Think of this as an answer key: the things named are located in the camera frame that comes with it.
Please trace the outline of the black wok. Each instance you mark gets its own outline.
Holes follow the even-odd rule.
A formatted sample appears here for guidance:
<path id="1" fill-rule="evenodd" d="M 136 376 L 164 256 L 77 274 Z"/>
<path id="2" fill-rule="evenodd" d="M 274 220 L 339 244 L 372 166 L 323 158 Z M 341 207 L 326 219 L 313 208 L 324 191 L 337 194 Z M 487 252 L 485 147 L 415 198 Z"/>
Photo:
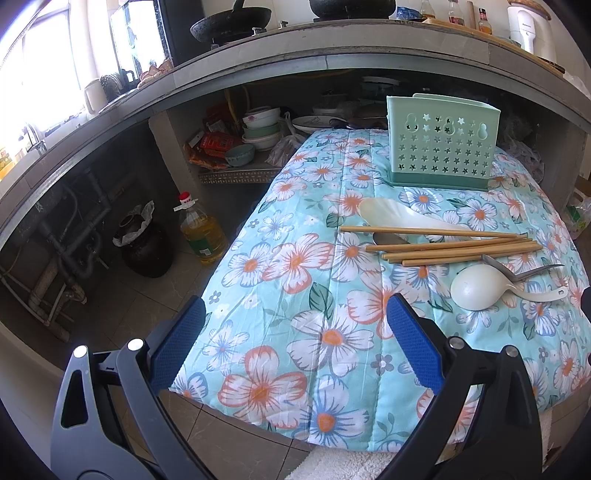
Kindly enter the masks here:
<path id="1" fill-rule="evenodd" d="M 270 23 L 270 8 L 243 4 L 243 0 L 235 0 L 230 10 L 195 22 L 189 30 L 191 35 L 200 43 L 222 44 L 250 37 L 255 29 L 265 30 Z"/>

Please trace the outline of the white kitchen appliance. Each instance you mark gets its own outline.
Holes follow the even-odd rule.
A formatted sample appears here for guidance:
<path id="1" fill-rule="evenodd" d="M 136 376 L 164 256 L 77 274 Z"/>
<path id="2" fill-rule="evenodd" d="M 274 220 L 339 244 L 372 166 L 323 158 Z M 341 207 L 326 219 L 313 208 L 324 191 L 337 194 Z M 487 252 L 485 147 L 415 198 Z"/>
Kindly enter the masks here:
<path id="1" fill-rule="evenodd" d="M 556 49 L 550 26 L 551 15 L 536 1 L 508 2 L 510 39 L 526 52 L 556 62 Z"/>

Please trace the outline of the bamboo chopstick one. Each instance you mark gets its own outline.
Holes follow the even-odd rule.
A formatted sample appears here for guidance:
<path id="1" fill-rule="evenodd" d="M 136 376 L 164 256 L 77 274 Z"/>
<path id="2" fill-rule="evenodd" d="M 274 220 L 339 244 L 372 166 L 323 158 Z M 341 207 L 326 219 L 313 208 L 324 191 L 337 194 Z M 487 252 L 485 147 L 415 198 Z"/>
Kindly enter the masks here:
<path id="1" fill-rule="evenodd" d="M 423 236 L 458 236 L 458 237 L 482 237 L 482 238 L 518 238 L 526 234 L 486 232 L 461 229 L 425 229 L 425 228 L 393 228 L 393 227 L 372 227 L 372 226 L 346 226 L 339 227 L 339 231 L 348 233 L 389 233 L 402 235 L 423 235 Z"/>

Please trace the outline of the white round ladle spoon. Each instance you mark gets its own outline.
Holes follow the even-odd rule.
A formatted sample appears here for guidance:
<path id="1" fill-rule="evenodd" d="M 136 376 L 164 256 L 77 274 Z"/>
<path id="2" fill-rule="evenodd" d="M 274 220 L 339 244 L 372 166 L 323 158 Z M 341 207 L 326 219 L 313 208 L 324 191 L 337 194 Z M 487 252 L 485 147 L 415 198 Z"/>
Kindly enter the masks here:
<path id="1" fill-rule="evenodd" d="M 520 299 L 549 303 L 563 300 L 568 289 L 561 287 L 546 292 L 525 292 L 517 288 L 503 273 L 487 264 L 478 264 L 462 270 L 450 288 L 452 300 L 462 309 L 486 310 L 494 306 L 506 292 Z"/>

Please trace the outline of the black trash bin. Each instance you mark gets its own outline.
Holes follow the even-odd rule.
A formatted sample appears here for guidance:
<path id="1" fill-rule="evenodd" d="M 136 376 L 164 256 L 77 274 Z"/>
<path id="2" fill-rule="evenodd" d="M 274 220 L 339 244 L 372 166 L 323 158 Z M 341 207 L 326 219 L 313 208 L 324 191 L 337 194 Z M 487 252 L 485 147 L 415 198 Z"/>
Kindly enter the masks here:
<path id="1" fill-rule="evenodd" d="M 155 203 L 136 205 L 119 222 L 112 243 L 124 264 L 146 278 L 159 278 L 171 267 L 174 251 L 166 229 L 154 219 Z"/>

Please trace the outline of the bamboo chopstick three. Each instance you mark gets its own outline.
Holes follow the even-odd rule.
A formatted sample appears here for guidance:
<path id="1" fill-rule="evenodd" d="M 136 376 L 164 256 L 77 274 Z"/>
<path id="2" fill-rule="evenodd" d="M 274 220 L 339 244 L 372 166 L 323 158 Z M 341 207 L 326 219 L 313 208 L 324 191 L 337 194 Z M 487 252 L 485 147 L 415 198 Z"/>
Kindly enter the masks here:
<path id="1" fill-rule="evenodd" d="M 513 242 L 502 244 L 481 245 L 472 247 L 456 247 L 439 250 L 417 250 L 400 253 L 385 253 L 382 258 L 392 262 L 402 262 L 406 260 L 429 260 L 429 259 L 447 259 L 480 256 L 482 254 L 517 254 L 529 253 L 542 249 L 542 246 L 535 241 Z"/>

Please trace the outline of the cooking oil bottle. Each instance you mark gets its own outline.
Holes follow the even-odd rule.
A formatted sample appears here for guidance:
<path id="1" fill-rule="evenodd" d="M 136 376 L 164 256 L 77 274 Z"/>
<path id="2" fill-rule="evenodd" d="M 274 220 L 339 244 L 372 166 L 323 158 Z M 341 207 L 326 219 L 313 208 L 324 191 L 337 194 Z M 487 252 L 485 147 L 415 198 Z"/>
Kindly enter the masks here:
<path id="1" fill-rule="evenodd" d="M 173 209 L 179 217 L 179 228 L 191 250 L 204 265 L 219 260 L 228 248 L 221 225 L 207 214 L 189 192 L 178 196 L 179 204 Z"/>

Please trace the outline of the stacked white bowls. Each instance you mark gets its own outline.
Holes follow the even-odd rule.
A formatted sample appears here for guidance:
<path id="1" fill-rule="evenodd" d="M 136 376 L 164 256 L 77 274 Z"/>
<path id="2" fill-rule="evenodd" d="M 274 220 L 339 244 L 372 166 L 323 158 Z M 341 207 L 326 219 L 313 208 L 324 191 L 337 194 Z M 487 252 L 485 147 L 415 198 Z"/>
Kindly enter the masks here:
<path id="1" fill-rule="evenodd" d="M 259 107 L 242 118 L 245 130 L 242 140 L 256 151 L 272 150 L 281 139 L 280 108 Z"/>

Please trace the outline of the green plastic utensil holder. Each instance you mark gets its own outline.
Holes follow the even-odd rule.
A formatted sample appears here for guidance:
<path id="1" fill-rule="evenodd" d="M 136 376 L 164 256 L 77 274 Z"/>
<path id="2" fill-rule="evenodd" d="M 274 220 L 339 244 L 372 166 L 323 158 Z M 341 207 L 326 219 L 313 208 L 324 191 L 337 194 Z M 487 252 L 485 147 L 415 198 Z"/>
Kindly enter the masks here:
<path id="1" fill-rule="evenodd" d="M 389 96 L 392 182 L 486 191 L 501 111 L 485 102 L 416 93 Z"/>

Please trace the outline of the large black stock pot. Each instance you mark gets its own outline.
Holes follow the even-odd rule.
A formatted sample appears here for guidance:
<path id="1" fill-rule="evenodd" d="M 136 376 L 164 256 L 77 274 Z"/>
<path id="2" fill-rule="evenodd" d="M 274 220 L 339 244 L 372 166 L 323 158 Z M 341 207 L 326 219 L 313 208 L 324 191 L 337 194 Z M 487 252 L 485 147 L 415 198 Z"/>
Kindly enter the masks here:
<path id="1" fill-rule="evenodd" d="M 310 0 L 311 11 L 322 20 L 388 19 L 394 0 Z"/>

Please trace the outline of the metal spoon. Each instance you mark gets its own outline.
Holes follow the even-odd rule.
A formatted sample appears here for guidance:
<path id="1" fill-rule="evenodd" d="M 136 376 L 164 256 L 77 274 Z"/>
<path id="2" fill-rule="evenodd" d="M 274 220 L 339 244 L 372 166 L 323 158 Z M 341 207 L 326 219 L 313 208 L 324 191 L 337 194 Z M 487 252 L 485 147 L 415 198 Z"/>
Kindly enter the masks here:
<path id="1" fill-rule="evenodd" d="M 544 265 L 541 267 L 536 267 L 534 269 L 516 274 L 516 273 L 512 272 L 509 268 L 507 268 L 505 265 L 503 265 L 501 262 L 494 259 L 492 256 L 482 255 L 481 260 L 484 263 L 490 265 L 491 267 L 494 267 L 497 270 L 499 270 L 512 283 L 520 283 L 520 282 L 527 280 L 528 278 L 532 278 L 534 276 L 541 275 L 542 273 L 549 272 L 550 270 L 552 270 L 554 268 L 563 267 L 563 264 L 550 264 L 550 265 Z"/>

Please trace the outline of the floral blue quilt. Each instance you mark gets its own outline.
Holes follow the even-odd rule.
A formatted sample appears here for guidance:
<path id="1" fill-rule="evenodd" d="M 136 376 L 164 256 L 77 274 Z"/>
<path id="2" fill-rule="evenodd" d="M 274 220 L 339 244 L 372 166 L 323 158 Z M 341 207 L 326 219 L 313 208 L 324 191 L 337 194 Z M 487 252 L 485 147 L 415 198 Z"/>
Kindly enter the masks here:
<path id="1" fill-rule="evenodd" d="M 324 447 L 397 452 L 431 400 L 386 320 L 402 294 L 447 335 L 481 350 L 516 346 L 540 411 L 590 381 L 589 280 L 559 214 L 526 168 L 491 155 L 485 192 L 390 184 L 388 134 L 319 131 L 291 157 L 253 209 L 204 289 L 206 324 L 174 393 L 235 419 Z M 529 293 L 565 287 L 564 300 L 506 294 L 490 308 L 459 308 L 460 266 L 406 267 L 368 251 L 363 200 L 388 198 L 475 231 L 527 235 L 540 250 L 508 258 L 516 273 L 550 265 Z"/>

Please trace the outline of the bamboo chopstick four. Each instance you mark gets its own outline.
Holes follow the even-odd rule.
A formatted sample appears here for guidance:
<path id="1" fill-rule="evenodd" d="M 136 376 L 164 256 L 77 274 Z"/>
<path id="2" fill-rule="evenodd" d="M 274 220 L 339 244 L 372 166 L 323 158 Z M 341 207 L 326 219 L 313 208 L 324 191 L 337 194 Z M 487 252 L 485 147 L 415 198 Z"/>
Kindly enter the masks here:
<path id="1" fill-rule="evenodd" d="M 486 254 L 493 258 L 508 257 L 514 255 L 514 253 L 489 253 Z M 471 262 L 481 260 L 485 254 L 457 256 L 457 257 L 442 257 L 442 258 L 429 258 L 429 259 L 411 259 L 403 260 L 401 262 L 404 267 L 418 267 L 418 266 L 432 266 L 432 265 L 444 265 L 444 264 L 456 264 L 463 262 Z"/>

